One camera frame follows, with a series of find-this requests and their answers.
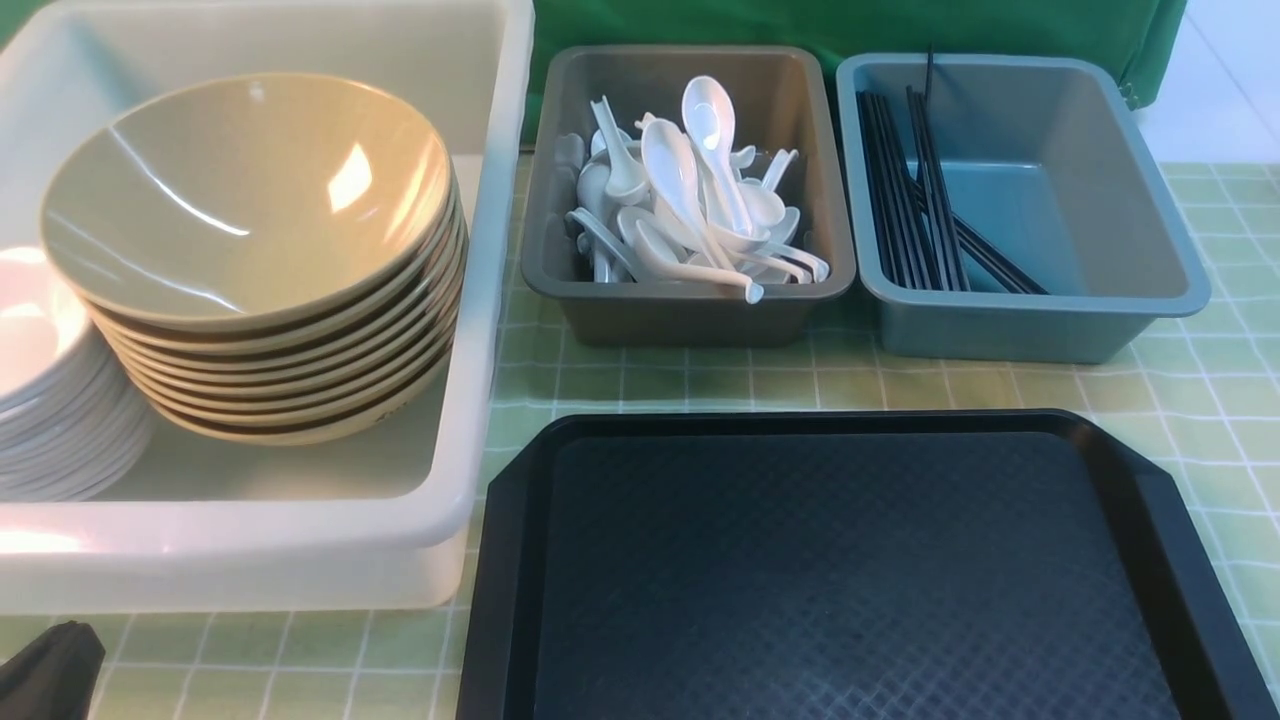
black object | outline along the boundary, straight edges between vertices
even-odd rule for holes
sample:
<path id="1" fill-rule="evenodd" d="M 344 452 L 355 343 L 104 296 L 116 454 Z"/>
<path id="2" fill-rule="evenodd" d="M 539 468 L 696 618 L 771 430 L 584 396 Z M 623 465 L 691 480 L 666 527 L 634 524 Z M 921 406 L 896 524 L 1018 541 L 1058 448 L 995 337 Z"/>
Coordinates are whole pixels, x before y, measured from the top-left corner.
<path id="1" fill-rule="evenodd" d="M 881 270 L 896 284 L 910 290 L 970 291 L 973 288 L 960 258 L 963 250 L 1006 291 L 1048 295 L 1043 286 L 951 209 L 941 156 L 928 119 L 933 85 L 932 50 L 924 83 L 923 94 L 906 88 L 908 114 L 916 147 L 914 181 L 906 170 L 906 156 L 888 99 L 865 90 L 856 94 Z"/>
<path id="2" fill-rule="evenodd" d="M 916 206 L 920 211 L 924 211 L 924 188 L 916 183 L 914 188 L 914 196 Z M 964 222 L 964 218 L 959 215 L 952 215 L 956 225 L 956 236 L 960 241 L 960 247 L 965 251 L 965 255 L 973 258 L 974 263 L 978 263 L 983 270 L 996 279 L 1009 292 L 1021 293 L 1021 295 L 1048 295 L 1038 282 L 1036 282 L 1030 275 L 1023 272 L 1021 268 L 1015 265 L 1007 258 L 1005 258 L 996 246 L 992 245 L 987 238 L 982 237 L 982 233 L 973 229 L 973 225 Z"/>
<path id="3" fill-rule="evenodd" d="M 929 74 L 925 83 L 933 79 L 933 55 L 929 54 Z M 969 292 L 969 278 L 960 263 L 960 242 L 956 240 L 955 217 L 951 213 L 951 199 L 947 197 L 947 183 L 942 178 L 942 160 L 933 142 L 933 129 L 929 127 L 929 110 L 924 94 L 911 87 L 906 88 L 906 106 L 911 115 L 911 129 L 915 135 L 915 156 L 919 167 L 916 186 L 924 190 L 924 217 L 933 241 L 933 255 L 938 259 L 941 290 Z M 908 188 L 908 201 L 914 195 Z"/>
<path id="4" fill-rule="evenodd" d="M 1171 478 L 1061 411 L 577 416 L 493 482 L 461 720 L 1275 720 Z"/>
<path id="5" fill-rule="evenodd" d="M 45 630 L 0 665 L 0 719 L 83 720 L 106 651 L 83 623 Z"/>

stack of bowls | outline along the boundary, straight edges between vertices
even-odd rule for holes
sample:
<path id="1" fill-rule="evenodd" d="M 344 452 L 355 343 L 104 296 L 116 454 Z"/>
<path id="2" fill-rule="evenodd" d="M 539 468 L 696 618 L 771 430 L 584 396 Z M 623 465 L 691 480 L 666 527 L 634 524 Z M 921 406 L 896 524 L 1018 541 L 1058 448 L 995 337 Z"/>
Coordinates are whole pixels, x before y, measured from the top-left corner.
<path id="1" fill-rule="evenodd" d="M 0 251 L 0 501 L 101 492 L 151 430 L 147 404 L 45 254 Z"/>
<path id="2" fill-rule="evenodd" d="M 365 85 L 271 73 L 154 100 L 72 155 L 41 224 L 129 378 L 205 436 L 360 432 L 452 346 L 453 165 L 426 118 Z"/>

white tub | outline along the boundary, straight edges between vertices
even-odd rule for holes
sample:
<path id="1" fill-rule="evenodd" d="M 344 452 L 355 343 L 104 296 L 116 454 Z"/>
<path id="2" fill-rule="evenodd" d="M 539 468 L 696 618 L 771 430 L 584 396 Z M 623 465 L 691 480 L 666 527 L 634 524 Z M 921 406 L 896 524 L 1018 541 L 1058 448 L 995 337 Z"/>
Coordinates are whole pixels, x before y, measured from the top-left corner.
<path id="1" fill-rule="evenodd" d="M 339 74 L 422 110 L 453 152 L 472 245 L 440 387 L 311 448 L 165 427 L 97 501 L 0 505 L 0 614 L 408 607 L 453 594 L 489 415 L 532 22 L 529 0 L 63 0 L 22 29 L 0 55 L 0 247 L 38 242 L 44 188 L 113 117 L 264 70 Z"/>

black plastic tray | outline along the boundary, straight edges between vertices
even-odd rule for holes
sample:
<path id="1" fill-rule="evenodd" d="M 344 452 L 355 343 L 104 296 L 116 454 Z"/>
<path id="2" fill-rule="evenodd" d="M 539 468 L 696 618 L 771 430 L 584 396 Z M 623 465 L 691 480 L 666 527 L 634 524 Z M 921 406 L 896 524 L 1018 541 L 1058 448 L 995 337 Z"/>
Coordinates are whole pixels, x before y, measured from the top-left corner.
<path id="1" fill-rule="evenodd" d="M 461 720 L 1275 719 L 1172 479 L 1060 411 L 561 420 Z"/>

green fabric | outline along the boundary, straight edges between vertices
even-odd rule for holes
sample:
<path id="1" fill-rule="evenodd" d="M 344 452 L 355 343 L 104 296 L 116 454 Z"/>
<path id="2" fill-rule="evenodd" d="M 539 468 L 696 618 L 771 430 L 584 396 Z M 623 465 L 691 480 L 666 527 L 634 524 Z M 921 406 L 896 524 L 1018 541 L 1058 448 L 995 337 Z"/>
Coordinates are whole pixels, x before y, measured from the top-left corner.
<path id="1" fill-rule="evenodd" d="M 1187 0 L 535 0 L 538 24 L 525 138 L 541 109 L 547 67 L 575 45 L 794 45 L 828 79 L 863 53 L 1047 55 L 1088 60 L 1130 106 L 1149 105 Z"/>
<path id="2" fill-rule="evenodd" d="M 0 0 L 0 47 L 9 45 L 27 18 L 47 4 L 49 0 Z"/>

